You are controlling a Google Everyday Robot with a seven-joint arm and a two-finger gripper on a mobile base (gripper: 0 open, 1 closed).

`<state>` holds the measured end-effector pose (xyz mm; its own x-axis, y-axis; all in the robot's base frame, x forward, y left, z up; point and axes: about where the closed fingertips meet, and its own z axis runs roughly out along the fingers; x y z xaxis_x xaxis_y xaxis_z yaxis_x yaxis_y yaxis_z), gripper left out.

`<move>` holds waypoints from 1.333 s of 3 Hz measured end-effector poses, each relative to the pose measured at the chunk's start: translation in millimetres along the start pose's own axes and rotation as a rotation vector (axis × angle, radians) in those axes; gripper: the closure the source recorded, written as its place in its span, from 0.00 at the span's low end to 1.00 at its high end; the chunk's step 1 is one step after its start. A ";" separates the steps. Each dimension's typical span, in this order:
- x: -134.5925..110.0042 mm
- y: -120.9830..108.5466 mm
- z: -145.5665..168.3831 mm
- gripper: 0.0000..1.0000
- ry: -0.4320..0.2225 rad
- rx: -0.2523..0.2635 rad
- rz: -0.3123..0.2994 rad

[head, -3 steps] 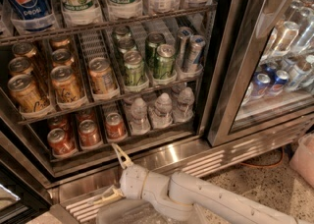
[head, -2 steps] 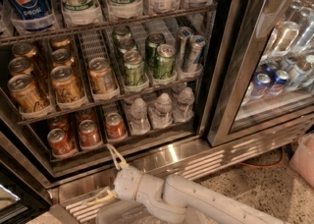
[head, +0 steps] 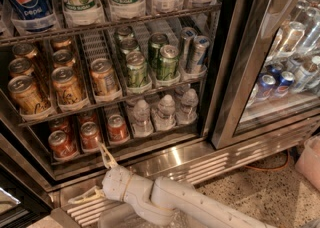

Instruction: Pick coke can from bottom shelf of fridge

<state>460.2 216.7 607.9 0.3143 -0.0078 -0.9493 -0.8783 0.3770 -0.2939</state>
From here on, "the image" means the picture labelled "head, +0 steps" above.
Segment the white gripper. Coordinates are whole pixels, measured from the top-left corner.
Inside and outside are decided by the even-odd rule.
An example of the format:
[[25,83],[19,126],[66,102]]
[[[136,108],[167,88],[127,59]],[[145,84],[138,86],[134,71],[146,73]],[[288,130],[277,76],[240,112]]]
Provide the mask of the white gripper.
[[102,161],[107,169],[102,189],[94,186],[81,195],[68,200],[69,204],[83,204],[105,196],[110,200],[128,203],[143,219],[156,216],[156,208],[150,201],[153,182],[129,171],[118,163],[102,143],[98,144]]

